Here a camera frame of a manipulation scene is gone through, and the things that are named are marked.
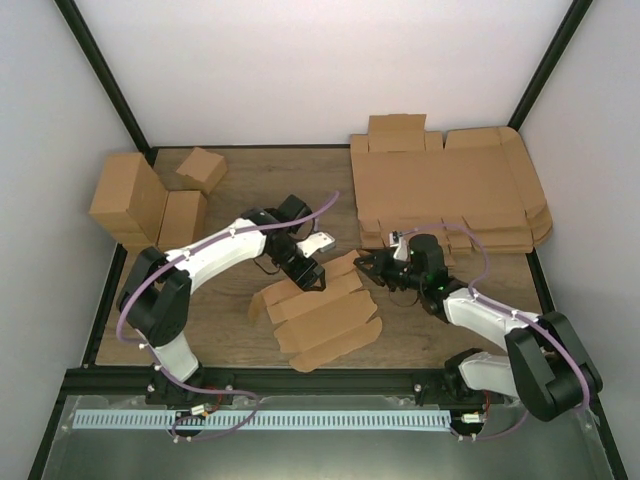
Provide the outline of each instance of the gray wall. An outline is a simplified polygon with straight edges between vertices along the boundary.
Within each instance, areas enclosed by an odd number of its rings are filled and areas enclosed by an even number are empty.
[[[85,213],[102,158],[132,145],[54,2],[2,2],[0,59],[0,478],[22,480],[115,245]]]
[[[152,145],[504,124],[571,0],[78,0]]]
[[[639,2],[594,2],[523,128],[555,221],[540,248],[545,275],[604,377],[631,478],[640,478],[639,22]]]

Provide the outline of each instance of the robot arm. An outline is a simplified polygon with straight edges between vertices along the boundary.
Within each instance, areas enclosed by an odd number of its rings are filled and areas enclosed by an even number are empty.
[[[551,312],[539,316],[494,301],[491,303],[499,308],[478,301],[465,283],[449,275],[442,249],[433,235],[416,235],[407,245],[394,232],[390,245],[356,259],[358,269],[391,291],[416,290],[429,314],[476,332],[508,354],[497,356],[471,349],[449,359],[445,371],[453,395],[487,390],[519,398],[543,421],[552,420],[582,401],[580,383],[568,364],[548,341],[516,318],[516,312],[560,342],[578,364],[592,393],[602,389],[598,371],[564,315]]]
[[[246,227],[296,220],[310,213],[304,202],[291,195],[277,209],[249,210],[226,229],[184,248],[166,253],[148,248],[136,259],[117,300],[118,309],[122,311],[132,293],[153,272],[180,256],[185,257],[160,277],[162,288],[150,286],[142,292],[127,316],[127,322],[146,339],[160,364],[173,377],[185,382],[192,378],[200,364],[183,330],[191,295],[205,282],[244,260],[266,254],[300,289],[325,288],[324,269],[312,255],[335,245],[335,240],[326,233],[313,233],[303,241],[291,236],[299,225],[235,233]]]

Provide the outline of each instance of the small cardboard box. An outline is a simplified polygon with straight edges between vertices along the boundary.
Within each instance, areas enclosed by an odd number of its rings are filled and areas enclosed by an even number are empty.
[[[362,288],[353,261],[354,250],[325,263],[327,287],[323,292],[302,292],[289,279],[270,285],[253,296],[249,319],[267,312],[278,325],[274,336],[282,353],[295,356],[289,364],[310,372],[336,358],[373,343],[382,332],[378,309]]]
[[[125,247],[155,245],[168,192],[141,153],[110,155],[89,215]]]
[[[196,147],[176,173],[182,178],[186,188],[209,195],[227,173],[227,162],[222,155]]]
[[[530,252],[551,233],[544,191],[522,138],[509,127],[425,132],[426,115],[369,118],[352,135],[351,165],[360,237],[386,244],[393,230],[455,223],[493,252]],[[473,248],[463,233],[428,232],[453,254]]]
[[[207,200],[197,190],[169,192],[158,249],[166,252],[200,240],[204,232],[206,210]]]

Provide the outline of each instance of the cardboard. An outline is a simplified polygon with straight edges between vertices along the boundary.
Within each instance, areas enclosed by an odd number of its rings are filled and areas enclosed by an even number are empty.
[[[227,173],[227,162],[222,155],[196,147],[176,173],[186,188],[209,195]]]
[[[551,232],[544,191],[520,135],[509,127],[425,132],[425,115],[372,116],[352,135],[351,164],[364,248],[388,232],[457,223],[495,252],[530,252]],[[466,235],[430,231],[445,251],[469,253]]]
[[[89,215],[125,248],[146,248],[158,239],[167,195],[141,153],[110,155]]]
[[[357,257],[351,251],[324,263],[327,287],[322,292],[302,292],[283,280],[253,296],[250,321],[267,312],[279,325],[274,336],[280,351],[298,354],[289,362],[296,370],[309,372],[380,335],[379,318],[367,323],[378,307],[368,291],[359,290],[362,282],[353,265]]]
[[[382,320],[376,317],[332,342],[323,343],[293,357],[289,360],[289,365],[299,372],[311,372],[336,358],[375,342],[381,332]]]
[[[199,191],[169,192],[158,237],[158,249],[166,252],[200,240],[204,232],[207,200]]]

